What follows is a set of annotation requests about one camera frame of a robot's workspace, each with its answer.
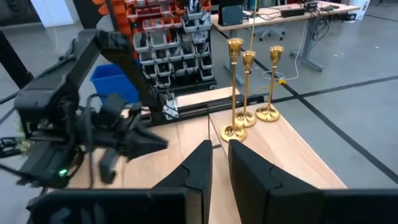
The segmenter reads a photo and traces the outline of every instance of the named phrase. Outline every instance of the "white wall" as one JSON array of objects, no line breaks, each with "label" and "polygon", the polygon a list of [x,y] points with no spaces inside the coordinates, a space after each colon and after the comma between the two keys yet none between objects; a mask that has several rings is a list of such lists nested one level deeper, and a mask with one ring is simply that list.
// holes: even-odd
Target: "white wall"
[{"label": "white wall", "polygon": [[74,24],[79,20],[72,0],[30,0],[44,27]]}]

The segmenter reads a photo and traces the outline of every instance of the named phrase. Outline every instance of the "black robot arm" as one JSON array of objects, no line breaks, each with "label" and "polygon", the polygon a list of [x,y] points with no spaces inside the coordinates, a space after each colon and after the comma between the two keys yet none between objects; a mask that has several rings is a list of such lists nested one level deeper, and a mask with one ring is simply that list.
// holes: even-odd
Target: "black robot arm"
[{"label": "black robot arm", "polygon": [[[113,165],[119,156],[130,160],[166,148],[167,141],[141,123],[142,106],[149,108],[154,121],[163,118],[164,97],[147,83],[133,53],[131,41],[119,32],[81,31],[58,64],[32,80],[17,95],[14,106],[26,139],[33,142],[32,150],[19,170],[0,168],[20,176],[18,184],[59,189],[67,186],[75,173],[70,170],[78,169],[84,153],[92,155],[95,147],[105,147],[99,171],[101,180],[110,184],[115,176]],[[127,118],[121,116],[126,101],[117,95],[94,94],[86,108],[79,106],[79,87],[99,54],[119,65],[139,92],[141,102],[129,109]],[[106,98],[99,112],[90,107],[91,99],[96,96]]]}]

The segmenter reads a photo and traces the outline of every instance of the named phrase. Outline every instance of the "wooden tabletop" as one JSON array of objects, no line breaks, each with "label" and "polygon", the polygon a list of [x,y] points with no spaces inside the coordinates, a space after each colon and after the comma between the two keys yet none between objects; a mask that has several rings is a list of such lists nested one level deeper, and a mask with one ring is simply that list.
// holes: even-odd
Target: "wooden tabletop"
[{"label": "wooden tabletop", "polygon": [[[248,106],[248,111],[254,114],[258,107],[265,104]],[[217,133],[230,123],[230,117],[230,110],[210,115]],[[253,127],[247,128],[247,131],[248,137],[243,144],[281,169],[319,189],[346,188],[283,116],[273,123],[257,120]],[[228,155],[228,143],[221,141],[221,145]]]},{"label": "wooden tabletop", "polygon": [[[343,13],[343,12],[350,12],[354,11],[357,9],[360,9],[359,6],[347,6],[344,4],[338,4],[338,3],[333,3],[333,2],[325,2],[325,1],[319,1],[318,2],[318,7],[326,7],[326,6],[338,6],[338,9],[335,9],[331,12],[323,12],[324,15],[331,15],[331,14],[338,14],[338,13]],[[256,26],[264,26],[264,25],[271,25],[271,24],[276,24],[276,23],[283,23],[283,22],[289,22],[289,21],[297,21],[297,20],[302,20],[302,19],[308,19],[311,17],[311,14],[309,12],[306,12],[302,16],[292,16],[288,18],[282,18],[282,17],[275,17],[278,16],[278,12],[280,11],[279,9],[298,9],[301,8],[299,4],[287,4],[284,6],[274,6],[274,7],[268,7],[268,8],[262,8],[259,10],[259,13],[261,14],[272,14],[269,16],[264,16],[267,17],[270,20],[265,20],[261,18],[256,18]],[[247,27],[252,27],[253,26],[253,21],[247,21],[243,20],[242,24],[235,25],[235,26],[221,26],[218,24],[218,15],[211,15],[211,21],[216,29],[219,31],[227,31],[227,30],[235,30],[235,29],[242,29],[242,28],[247,28]]]},{"label": "wooden tabletop", "polygon": [[[180,100],[181,105],[189,105],[229,97],[230,94],[231,88],[224,88],[182,96],[177,101]],[[254,111],[258,106],[250,106],[249,111]],[[230,117],[231,111],[221,111],[201,118],[151,128],[152,132],[169,140],[169,147],[133,159],[129,163],[121,157],[116,165],[117,176],[114,183],[104,185],[96,175],[95,188],[151,188],[169,175],[210,136],[214,146],[221,145],[213,151],[210,223],[241,223],[229,178],[228,144],[220,140],[219,135],[221,127],[229,124]],[[283,117],[275,123],[258,121],[254,127],[248,129],[248,138],[243,143],[262,157],[318,188],[345,188],[342,181]],[[103,152],[95,151],[95,162],[100,160]],[[83,162],[80,170],[72,178],[70,188],[88,187],[87,161]]]}]

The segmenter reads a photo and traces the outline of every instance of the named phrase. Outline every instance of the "brass candle holder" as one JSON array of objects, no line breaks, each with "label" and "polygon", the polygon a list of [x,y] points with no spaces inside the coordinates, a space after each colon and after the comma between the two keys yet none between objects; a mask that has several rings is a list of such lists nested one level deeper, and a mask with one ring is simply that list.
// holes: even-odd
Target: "brass candle holder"
[{"label": "brass candle holder", "polygon": [[246,130],[235,123],[235,108],[236,108],[236,64],[238,57],[241,53],[241,47],[243,45],[243,39],[230,38],[227,40],[229,47],[229,59],[232,64],[232,124],[227,125],[221,129],[221,138],[229,142],[231,139],[243,141],[247,137]]},{"label": "brass candle holder", "polygon": [[272,92],[274,91],[274,79],[275,79],[277,64],[278,61],[280,60],[282,52],[284,51],[284,48],[281,46],[273,46],[269,50],[271,51],[272,76],[271,76],[271,84],[269,86],[268,104],[265,107],[258,108],[256,110],[256,116],[261,121],[274,122],[280,118],[280,113],[277,109],[275,109],[271,105]]},{"label": "brass candle holder", "polygon": [[244,66],[244,101],[243,101],[243,111],[236,114],[235,122],[244,128],[253,126],[256,123],[256,117],[246,110],[248,105],[248,90],[249,90],[249,75],[251,72],[251,67],[253,66],[254,57],[256,52],[248,50],[242,53],[243,56],[243,66]]}]

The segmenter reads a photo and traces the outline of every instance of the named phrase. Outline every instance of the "gray storage bin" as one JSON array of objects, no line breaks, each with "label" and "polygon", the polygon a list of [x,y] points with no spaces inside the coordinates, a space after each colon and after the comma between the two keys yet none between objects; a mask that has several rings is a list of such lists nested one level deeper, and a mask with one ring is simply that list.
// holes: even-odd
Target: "gray storage bin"
[{"label": "gray storage bin", "polygon": [[169,59],[171,62],[175,62],[182,59],[181,47],[172,47],[169,49]]},{"label": "gray storage bin", "polygon": [[209,43],[195,44],[195,54],[197,57],[206,57],[210,54]]},{"label": "gray storage bin", "polygon": [[191,58],[185,61],[185,69],[188,74],[194,73],[198,70],[199,64],[196,58]]},{"label": "gray storage bin", "polygon": [[155,50],[154,59],[156,63],[165,63],[169,61],[169,50]]},{"label": "gray storage bin", "polygon": [[182,34],[180,41],[182,43],[192,42],[192,34]]},{"label": "gray storage bin", "polygon": [[156,78],[155,65],[143,65],[144,75],[147,79]]},{"label": "gray storage bin", "polygon": [[166,43],[166,47],[171,48],[171,47],[178,47],[180,45],[180,36],[177,33],[176,30],[171,30],[170,32],[173,32],[171,36],[174,36],[174,40],[171,42]]},{"label": "gray storage bin", "polygon": [[193,43],[185,43],[182,48],[182,57],[187,60],[195,57],[195,46]]},{"label": "gray storage bin", "polygon": [[211,29],[211,16],[210,13],[203,13],[202,17],[198,20],[199,30],[210,30]]},{"label": "gray storage bin", "polygon": [[200,63],[202,69],[211,69],[214,67],[214,61],[210,54],[206,57],[202,57]]},{"label": "gray storage bin", "polygon": [[169,63],[160,63],[155,65],[156,73],[160,77],[170,76],[172,73],[171,64]]},{"label": "gray storage bin", "polygon": [[199,31],[192,34],[192,41],[194,44],[200,44],[206,42],[208,37],[208,31]]},{"label": "gray storage bin", "polygon": [[192,33],[198,30],[198,20],[184,21],[182,24],[185,33]]},{"label": "gray storage bin", "polygon": [[200,73],[200,77],[203,81],[214,79],[214,72],[212,69],[200,70],[199,73]]},{"label": "gray storage bin", "polygon": [[183,62],[182,60],[180,61],[176,61],[176,62],[172,62],[172,68],[174,71],[174,75],[176,77],[180,77],[180,76],[184,76],[185,75],[185,62]]},{"label": "gray storage bin", "polygon": [[163,30],[150,33],[150,44],[154,50],[165,49],[167,40]]},{"label": "gray storage bin", "polygon": [[146,19],[142,22],[143,29],[147,32],[163,29],[164,25],[162,24],[162,19]]},{"label": "gray storage bin", "polygon": [[201,9],[198,12],[190,12],[190,10],[187,10],[187,15],[189,20],[200,19],[201,14],[202,14]]},{"label": "gray storage bin", "polygon": [[134,37],[132,38],[132,44],[134,45],[134,49],[138,53],[149,51],[149,43],[148,43],[147,34],[144,32],[139,32],[139,33],[134,34]]},{"label": "gray storage bin", "polygon": [[156,80],[155,87],[166,88],[170,87],[170,84],[171,84],[170,77],[158,77]]},{"label": "gray storage bin", "polygon": [[151,51],[138,53],[139,61],[141,65],[153,65],[155,64],[154,54]]}]

